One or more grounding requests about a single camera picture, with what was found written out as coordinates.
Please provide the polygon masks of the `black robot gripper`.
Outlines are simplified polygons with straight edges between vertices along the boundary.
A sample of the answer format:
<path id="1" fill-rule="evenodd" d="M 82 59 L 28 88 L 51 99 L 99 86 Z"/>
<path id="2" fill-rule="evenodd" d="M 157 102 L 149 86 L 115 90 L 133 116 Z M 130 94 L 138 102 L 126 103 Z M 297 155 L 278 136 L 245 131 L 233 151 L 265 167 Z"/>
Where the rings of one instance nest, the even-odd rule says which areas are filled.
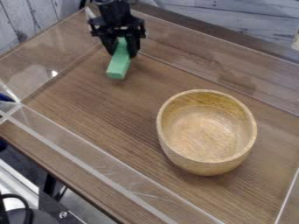
<path id="1" fill-rule="evenodd" d="M 146 21 L 131 13 L 131 0 L 94 0 L 99 16 L 88 19 L 91 35 L 100 38 L 110 55 L 118 49 L 118 37 L 126 37 L 127 51 L 133 59 L 146 38 Z"/>

